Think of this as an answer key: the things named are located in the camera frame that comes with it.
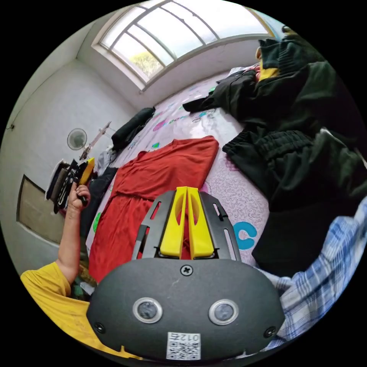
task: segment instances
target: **qr code label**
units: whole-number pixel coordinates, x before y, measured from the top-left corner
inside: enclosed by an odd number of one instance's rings
[[[200,334],[168,333],[166,359],[196,361],[200,350]]]

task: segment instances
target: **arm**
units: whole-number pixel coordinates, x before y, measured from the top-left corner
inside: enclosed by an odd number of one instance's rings
[[[58,259],[56,260],[61,272],[71,284],[79,272],[80,261],[80,213],[83,204],[78,196],[84,196],[90,202],[90,193],[85,185],[76,186],[74,182],[68,199],[68,208],[65,216],[64,229]]]

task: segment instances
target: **pink bedsheet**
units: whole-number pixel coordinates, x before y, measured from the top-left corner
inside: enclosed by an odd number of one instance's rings
[[[113,166],[123,166],[134,159],[140,151],[159,149],[173,139],[214,136],[219,142],[219,152],[201,190],[221,202],[234,227],[242,261],[255,265],[251,252],[266,224],[269,215],[268,202],[221,151],[223,145],[237,136],[242,127],[221,108],[191,115],[182,108],[182,104],[187,101],[207,96],[217,85],[216,81],[227,75],[228,73],[223,73],[195,83],[157,105],[153,118],[138,133],[130,146],[122,151]],[[112,181],[99,206],[95,225],[89,232],[86,241],[88,254],[93,243],[97,220],[110,197],[113,183]]]

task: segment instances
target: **yellow fabric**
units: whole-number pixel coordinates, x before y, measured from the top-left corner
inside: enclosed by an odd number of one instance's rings
[[[141,359],[125,352],[123,347],[116,352],[99,341],[86,317],[89,303],[68,298],[70,284],[55,262],[39,270],[28,270],[20,279],[37,305],[68,335],[115,356]]]
[[[267,78],[271,78],[273,76],[277,76],[279,74],[279,70],[277,68],[263,68],[263,61],[260,60],[260,76],[259,81]]]

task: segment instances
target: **sleeve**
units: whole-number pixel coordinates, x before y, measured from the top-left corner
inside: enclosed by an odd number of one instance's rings
[[[68,297],[71,293],[70,284],[56,262],[38,270],[25,271],[20,279],[33,298],[45,292],[64,297]]]

